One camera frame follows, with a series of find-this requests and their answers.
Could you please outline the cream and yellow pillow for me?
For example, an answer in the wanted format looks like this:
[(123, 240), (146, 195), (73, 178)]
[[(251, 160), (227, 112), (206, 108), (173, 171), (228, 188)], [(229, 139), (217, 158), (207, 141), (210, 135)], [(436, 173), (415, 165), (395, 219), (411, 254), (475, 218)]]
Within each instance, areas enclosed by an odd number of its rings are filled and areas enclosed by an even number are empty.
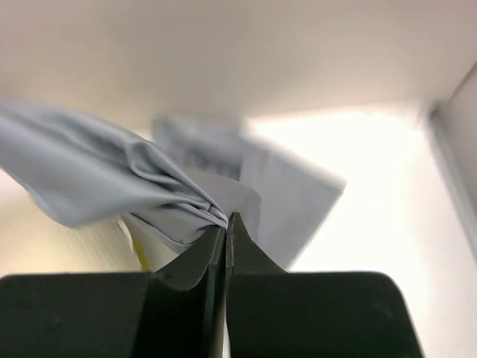
[(116, 217), (143, 271), (159, 271), (179, 254), (169, 248), (165, 237), (155, 228), (133, 216)]

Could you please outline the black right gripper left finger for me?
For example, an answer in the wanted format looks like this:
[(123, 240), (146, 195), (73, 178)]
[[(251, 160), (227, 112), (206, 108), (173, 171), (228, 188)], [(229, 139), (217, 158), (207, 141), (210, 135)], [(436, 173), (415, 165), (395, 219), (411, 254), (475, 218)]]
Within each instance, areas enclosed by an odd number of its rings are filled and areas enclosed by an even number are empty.
[(225, 232), (159, 271), (10, 275), (3, 357), (220, 357)]

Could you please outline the grey fabric pillowcase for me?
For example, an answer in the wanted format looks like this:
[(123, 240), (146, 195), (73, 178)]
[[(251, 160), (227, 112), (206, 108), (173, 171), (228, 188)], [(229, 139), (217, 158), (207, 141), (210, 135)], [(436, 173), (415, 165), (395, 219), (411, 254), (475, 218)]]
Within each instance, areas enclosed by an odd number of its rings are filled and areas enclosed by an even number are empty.
[(241, 216), (250, 238), (288, 266), (345, 183), (309, 169), (241, 128), (163, 116), (150, 139), (74, 110), (1, 104), (1, 167), (67, 227), (115, 216), (175, 253), (209, 226)]

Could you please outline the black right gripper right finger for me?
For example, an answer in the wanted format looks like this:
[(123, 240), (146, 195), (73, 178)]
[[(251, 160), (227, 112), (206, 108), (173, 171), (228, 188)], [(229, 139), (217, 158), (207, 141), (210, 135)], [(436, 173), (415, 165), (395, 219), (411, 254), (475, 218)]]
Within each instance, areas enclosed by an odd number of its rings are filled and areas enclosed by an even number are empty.
[(289, 273), (249, 236), (226, 235), (226, 321), (232, 357), (421, 357), (403, 296), (372, 271)]

